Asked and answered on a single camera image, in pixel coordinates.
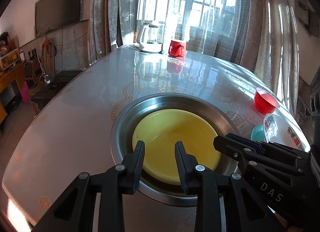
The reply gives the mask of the person's right hand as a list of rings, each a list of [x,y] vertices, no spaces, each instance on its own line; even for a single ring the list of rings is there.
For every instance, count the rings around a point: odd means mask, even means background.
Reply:
[[[284,218],[282,218],[277,212],[274,212],[274,215],[276,216],[276,218],[280,221],[280,223],[283,225],[283,227],[287,230],[287,231],[296,231],[297,229],[290,226],[287,222],[287,220],[285,220]]]

